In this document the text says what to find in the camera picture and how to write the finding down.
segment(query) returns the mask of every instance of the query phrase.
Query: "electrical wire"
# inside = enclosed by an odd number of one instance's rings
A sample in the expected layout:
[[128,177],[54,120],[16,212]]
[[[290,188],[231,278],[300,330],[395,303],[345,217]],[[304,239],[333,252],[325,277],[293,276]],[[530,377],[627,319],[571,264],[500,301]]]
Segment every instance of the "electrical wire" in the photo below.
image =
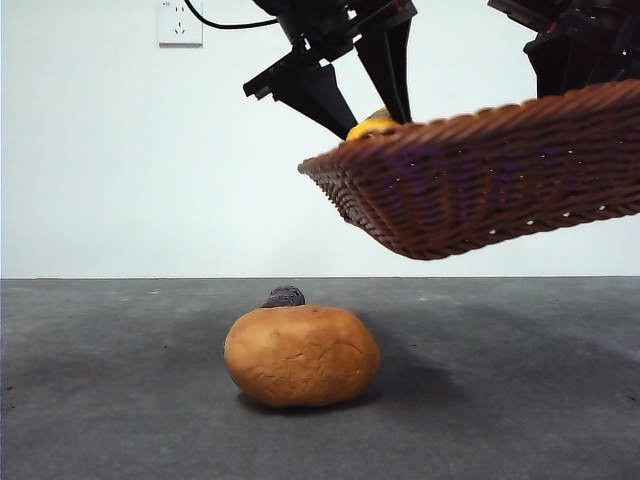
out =
[[235,25],[224,25],[224,24],[212,22],[212,21],[207,20],[206,18],[204,18],[202,15],[200,15],[200,12],[198,12],[194,8],[194,6],[191,4],[191,2],[189,0],[184,0],[184,3],[187,4],[187,7],[189,8],[189,10],[191,10],[191,13],[193,13],[198,20],[200,20],[202,23],[204,23],[205,25],[207,25],[209,27],[218,28],[220,30],[240,30],[240,29],[244,29],[244,28],[264,27],[266,25],[273,25],[274,23],[278,23],[278,20],[273,18],[271,20],[265,20],[263,22],[239,23],[239,24],[235,24]]

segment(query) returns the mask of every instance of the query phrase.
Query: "wicker basket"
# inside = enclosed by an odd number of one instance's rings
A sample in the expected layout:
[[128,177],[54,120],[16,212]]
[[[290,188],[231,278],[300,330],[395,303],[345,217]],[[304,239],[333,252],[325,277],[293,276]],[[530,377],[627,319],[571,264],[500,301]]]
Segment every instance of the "wicker basket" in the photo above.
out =
[[410,124],[306,160],[349,223],[430,260],[640,212],[640,80]]

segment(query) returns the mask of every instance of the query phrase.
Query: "round bread loaf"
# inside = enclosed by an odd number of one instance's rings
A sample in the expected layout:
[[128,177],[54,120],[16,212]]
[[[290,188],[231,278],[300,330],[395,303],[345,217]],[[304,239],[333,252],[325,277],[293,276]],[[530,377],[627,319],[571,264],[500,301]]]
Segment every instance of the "round bread loaf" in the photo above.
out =
[[350,311],[299,305],[240,317],[224,359],[235,384],[261,402],[323,406],[358,396],[380,366],[380,350]]

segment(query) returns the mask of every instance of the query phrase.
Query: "power outlet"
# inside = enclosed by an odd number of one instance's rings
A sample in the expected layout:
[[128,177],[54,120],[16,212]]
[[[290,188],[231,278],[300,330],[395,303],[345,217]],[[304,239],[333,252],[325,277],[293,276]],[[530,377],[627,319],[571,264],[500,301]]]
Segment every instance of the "power outlet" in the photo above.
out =
[[[191,3],[202,13],[202,2]],[[202,22],[183,1],[163,1],[156,18],[160,47],[202,47]]]

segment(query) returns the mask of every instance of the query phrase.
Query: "gray carpet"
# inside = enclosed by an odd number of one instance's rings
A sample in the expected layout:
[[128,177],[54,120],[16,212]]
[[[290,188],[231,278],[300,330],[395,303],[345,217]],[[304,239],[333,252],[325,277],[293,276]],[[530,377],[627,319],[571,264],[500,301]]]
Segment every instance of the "gray carpet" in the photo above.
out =
[[[222,344],[281,284],[356,312],[367,392],[271,410]],[[640,479],[640,278],[2,283],[2,478]]]

